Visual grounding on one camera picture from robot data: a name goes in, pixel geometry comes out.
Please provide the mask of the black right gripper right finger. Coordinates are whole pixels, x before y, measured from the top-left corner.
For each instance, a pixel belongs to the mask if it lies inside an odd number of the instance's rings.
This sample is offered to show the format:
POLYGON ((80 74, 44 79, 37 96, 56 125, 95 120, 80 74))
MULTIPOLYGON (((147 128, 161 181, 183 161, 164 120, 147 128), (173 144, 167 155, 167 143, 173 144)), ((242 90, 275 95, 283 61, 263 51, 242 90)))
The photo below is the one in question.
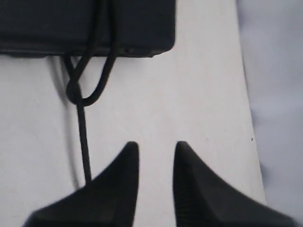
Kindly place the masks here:
POLYGON ((294 227, 291 217, 242 194, 204 163, 185 141, 174 156, 178 227, 294 227))

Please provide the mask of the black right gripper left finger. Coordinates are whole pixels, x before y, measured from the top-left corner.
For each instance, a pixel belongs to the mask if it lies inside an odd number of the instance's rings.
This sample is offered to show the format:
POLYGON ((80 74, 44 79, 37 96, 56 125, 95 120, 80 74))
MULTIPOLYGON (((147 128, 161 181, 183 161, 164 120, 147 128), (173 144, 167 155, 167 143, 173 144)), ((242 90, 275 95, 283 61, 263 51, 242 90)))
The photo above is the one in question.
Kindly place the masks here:
POLYGON ((139 147, 126 143, 90 183, 33 212, 26 227, 131 227, 139 187, 139 147))

